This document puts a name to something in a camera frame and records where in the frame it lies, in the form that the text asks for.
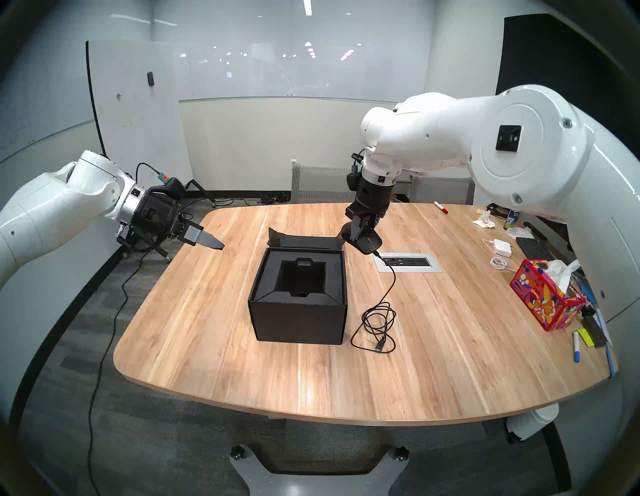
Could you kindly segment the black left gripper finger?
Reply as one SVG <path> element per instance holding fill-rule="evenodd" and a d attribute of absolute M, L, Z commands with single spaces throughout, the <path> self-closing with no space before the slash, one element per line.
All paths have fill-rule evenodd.
<path fill-rule="evenodd" d="M 177 239 L 191 246 L 200 245 L 213 250 L 223 250 L 225 245 L 212 234 L 205 231 L 203 226 L 196 223 L 183 223 Z"/>

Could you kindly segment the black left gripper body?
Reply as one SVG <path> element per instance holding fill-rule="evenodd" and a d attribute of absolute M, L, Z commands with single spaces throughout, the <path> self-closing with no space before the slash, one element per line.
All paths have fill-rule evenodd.
<path fill-rule="evenodd" d="M 131 231 L 144 239 L 149 249 L 165 239 L 176 238 L 194 245 L 195 224 L 180 212 L 184 194 L 171 191 L 146 191 L 131 218 Z"/>

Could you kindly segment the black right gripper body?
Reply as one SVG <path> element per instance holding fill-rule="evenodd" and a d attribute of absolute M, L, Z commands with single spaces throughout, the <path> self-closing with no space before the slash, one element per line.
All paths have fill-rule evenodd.
<path fill-rule="evenodd" d="M 360 216 L 367 220 L 367 216 L 385 216 L 393 198 L 394 185 L 371 183 L 363 177 L 348 177 L 347 186 L 356 193 L 354 201 L 345 209 L 345 215 L 350 220 L 353 216 Z"/>

